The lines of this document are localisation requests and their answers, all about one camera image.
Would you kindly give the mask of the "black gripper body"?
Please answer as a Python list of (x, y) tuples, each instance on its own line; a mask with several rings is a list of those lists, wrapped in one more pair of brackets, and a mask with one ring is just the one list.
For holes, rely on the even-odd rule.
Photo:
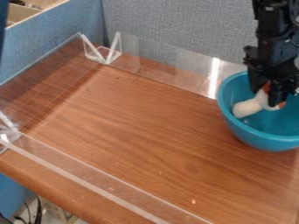
[(243, 63), (247, 66), (247, 69), (267, 70), (268, 82), (288, 81), (289, 91), (295, 91), (299, 88), (299, 68), (295, 65), (295, 58), (269, 65), (257, 57), (256, 47), (247, 45), (244, 47), (244, 53)]

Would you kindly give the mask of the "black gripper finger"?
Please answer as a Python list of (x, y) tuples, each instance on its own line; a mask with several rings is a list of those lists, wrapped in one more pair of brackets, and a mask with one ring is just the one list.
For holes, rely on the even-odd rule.
[(267, 92), (269, 87), (268, 71), (249, 68), (247, 70), (247, 75), (248, 75), (248, 85), (252, 93), (256, 94), (260, 89), (263, 89)]
[(268, 106), (273, 108), (275, 106), (280, 106), (287, 101), (287, 96), (289, 94), (289, 82), (288, 81), (276, 81), (272, 80), (269, 82), (268, 89)]

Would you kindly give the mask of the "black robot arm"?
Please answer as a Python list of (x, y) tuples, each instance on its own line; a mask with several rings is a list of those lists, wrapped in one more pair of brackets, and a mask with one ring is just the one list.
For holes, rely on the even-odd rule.
[(252, 0), (257, 45), (244, 47), (251, 91), (265, 91), (269, 108), (299, 93), (299, 0)]

